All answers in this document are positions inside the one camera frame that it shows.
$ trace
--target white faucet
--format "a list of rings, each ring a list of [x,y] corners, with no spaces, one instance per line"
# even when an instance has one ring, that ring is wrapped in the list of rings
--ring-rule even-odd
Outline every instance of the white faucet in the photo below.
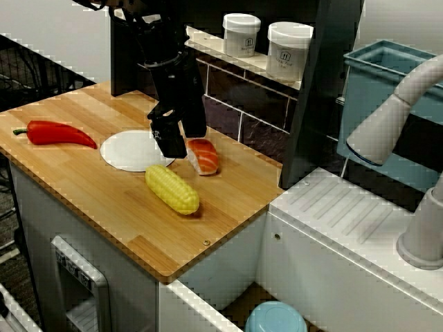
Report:
[[[347,146],[365,162],[383,165],[397,144],[411,107],[441,80],[443,55],[420,64],[351,133]],[[398,239],[397,252],[418,268],[436,270],[443,266],[443,173],[435,187],[426,192],[413,221]]]

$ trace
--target salmon sushi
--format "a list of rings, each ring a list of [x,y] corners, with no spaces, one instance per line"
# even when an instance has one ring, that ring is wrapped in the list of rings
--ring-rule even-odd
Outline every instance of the salmon sushi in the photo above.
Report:
[[[219,167],[219,159],[214,145],[204,138],[195,138],[187,143],[188,160],[199,175],[214,174]]]

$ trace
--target wooden countertop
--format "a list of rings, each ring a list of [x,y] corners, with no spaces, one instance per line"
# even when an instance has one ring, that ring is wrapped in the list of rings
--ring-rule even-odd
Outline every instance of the wooden countertop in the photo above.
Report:
[[[183,216],[146,186],[144,172],[114,169],[99,149],[33,145],[26,135],[12,133],[31,120],[50,120],[77,127],[101,145],[115,133],[149,129],[146,115],[156,103],[139,91],[112,97],[107,82],[6,111],[0,113],[0,152],[160,282],[169,283],[283,192],[280,163],[208,128],[206,138],[219,155],[216,175],[199,176],[186,159],[168,166],[200,196],[199,210]]]

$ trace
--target blue bowl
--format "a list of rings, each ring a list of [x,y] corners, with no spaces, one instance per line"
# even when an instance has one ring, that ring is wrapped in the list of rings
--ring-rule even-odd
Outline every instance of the blue bowl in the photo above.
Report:
[[[296,309],[282,302],[268,301],[253,310],[244,331],[307,332],[307,326]]]

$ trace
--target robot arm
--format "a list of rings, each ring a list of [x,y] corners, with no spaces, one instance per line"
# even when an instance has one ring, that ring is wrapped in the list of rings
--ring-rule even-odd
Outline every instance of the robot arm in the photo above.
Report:
[[[114,17],[114,10],[122,9],[159,97],[159,103],[147,116],[152,121],[152,133],[165,157],[185,158],[186,146],[178,122],[181,121],[186,137],[206,135],[201,99],[204,88],[193,52],[184,45],[188,39],[186,28],[174,16],[171,5],[167,0],[157,0],[150,5],[145,0],[74,1],[94,10],[108,6],[112,19],[118,19]]]

